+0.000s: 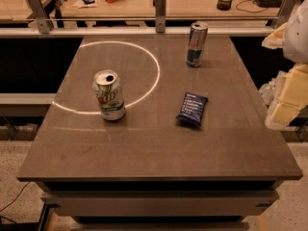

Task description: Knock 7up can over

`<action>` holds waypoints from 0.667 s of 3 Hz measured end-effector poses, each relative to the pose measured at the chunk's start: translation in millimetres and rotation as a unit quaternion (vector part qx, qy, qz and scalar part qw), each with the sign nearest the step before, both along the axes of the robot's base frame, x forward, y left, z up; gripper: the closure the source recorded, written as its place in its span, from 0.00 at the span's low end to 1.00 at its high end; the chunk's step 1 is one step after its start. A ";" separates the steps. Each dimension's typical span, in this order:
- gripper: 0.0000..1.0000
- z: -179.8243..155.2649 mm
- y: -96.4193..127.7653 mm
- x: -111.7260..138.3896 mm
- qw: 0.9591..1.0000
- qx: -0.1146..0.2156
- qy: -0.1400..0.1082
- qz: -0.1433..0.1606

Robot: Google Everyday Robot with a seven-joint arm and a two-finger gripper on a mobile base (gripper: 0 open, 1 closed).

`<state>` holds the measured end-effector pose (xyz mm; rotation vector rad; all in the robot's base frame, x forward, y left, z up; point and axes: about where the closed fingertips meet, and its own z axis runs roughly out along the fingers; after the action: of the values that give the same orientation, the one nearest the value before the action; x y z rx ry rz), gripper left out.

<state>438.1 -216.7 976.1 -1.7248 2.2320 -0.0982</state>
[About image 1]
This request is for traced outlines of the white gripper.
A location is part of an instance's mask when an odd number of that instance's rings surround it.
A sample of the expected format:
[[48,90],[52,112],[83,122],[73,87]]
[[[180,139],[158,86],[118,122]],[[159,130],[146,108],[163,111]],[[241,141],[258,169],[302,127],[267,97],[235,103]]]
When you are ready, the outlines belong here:
[[308,105],[308,8],[300,6],[287,24],[264,38],[262,46],[268,49],[284,47],[285,58],[301,63],[288,72],[278,73],[265,120],[272,130],[288,130],[290,123]]

